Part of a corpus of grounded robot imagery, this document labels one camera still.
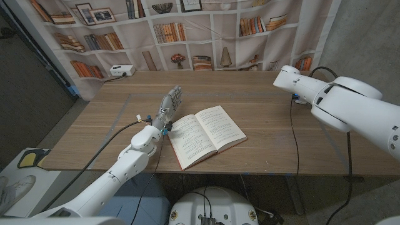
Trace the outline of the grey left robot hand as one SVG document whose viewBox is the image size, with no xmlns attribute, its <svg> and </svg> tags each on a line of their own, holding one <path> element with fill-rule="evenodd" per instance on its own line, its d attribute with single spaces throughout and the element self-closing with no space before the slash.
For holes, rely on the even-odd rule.
<svg viewBox="0 0 400 225">
<path fill-rule="evenodd" d="M 173 118 L 181 103 L 182 93 L 182 87 L 177 85 L 164 96 L 156 117 L 152 120 L 154 127 L 161 130 Z"/>
</svg>

